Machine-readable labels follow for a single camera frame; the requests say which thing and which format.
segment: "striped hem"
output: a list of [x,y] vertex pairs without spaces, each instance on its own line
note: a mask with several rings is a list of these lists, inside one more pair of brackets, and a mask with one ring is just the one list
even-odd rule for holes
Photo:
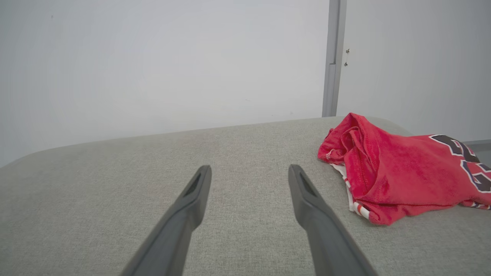
[[331,165],[334,169],[336,169],[341,174],[341,176],[343,176],[344,183],[346,184],[346,192],[348,194],[349,210],[354,213],[357,213],[358,215],[366,218],[367,220],[370,220],[370,211],[368,211],[368,209],[366,209],[360,203],[353,200],[353,195],[351,194],[351,190],[350,190],[351,189],[350,181],[348,180],[347,173],[346,173],[346,167],[336,164],[329,164],[329,165]]
[[483,210],[491,210],[491,205],[487,204],[480,204],[479,202],[475,201],[462,201],[461,202],[462,206],[465,207],[471,207],[471,208],[477,208],[477,209],[483,209]]

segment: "gray fabric surface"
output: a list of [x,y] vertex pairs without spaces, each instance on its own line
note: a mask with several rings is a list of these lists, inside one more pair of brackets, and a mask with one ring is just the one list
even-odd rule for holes
[[[455,208],[374,226],[317,149],[342,118],[79,144],[0,168],[0,275],[117,275],[195,170],[213,181],[184,275],[314,275],[289,164],[306,171],[381,276],[486,275],[491,213]],[[409,135],[381,119],[369,120]]]

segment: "jersey number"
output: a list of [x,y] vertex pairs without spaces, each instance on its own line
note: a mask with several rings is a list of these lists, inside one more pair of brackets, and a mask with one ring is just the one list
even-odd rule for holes
[[[467,173],[471,183],[481,193],[491,193],[491,179],[486,175],[491,175],[491,168],[481,163],[466,145],[445,135],[432,135],[430,139],[447,145],[452,155],[462,156],[464,159],[461,159],[461,168]],[[470,166],[477,166],[480,172],[473,174]]]

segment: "fabric texture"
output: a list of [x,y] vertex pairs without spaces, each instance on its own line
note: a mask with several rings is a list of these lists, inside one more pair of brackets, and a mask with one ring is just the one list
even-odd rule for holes
[[459,203],[491,208],[491,169],[445,135],[392,135],[350,113],[329,131],[318,157],[346,175],[350,210],[375,224]]
[[315,274],[293,212],[290,164],[302,166],[380,276],[486,275],[490,212],[457,206],[383,227],[347,210],[341,176],[317,159],[342,119],[123,138],[23,157],[0,168],[0,275],[118,275],[205,164],[212,184],[185,276]]

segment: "gray sofa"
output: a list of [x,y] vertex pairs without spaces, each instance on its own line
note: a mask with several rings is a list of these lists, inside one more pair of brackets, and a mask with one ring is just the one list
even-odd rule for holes
[[118,275],[205,164],[213,179],[184,275],[314,275],[293,213],[290,164],[303,167],[381,276],[491,274],[489,211],[457,206],[375,226],[348,210],[341,176],[317,159],[341,120],[122,138],[23,157],[0,168],[0,275]]

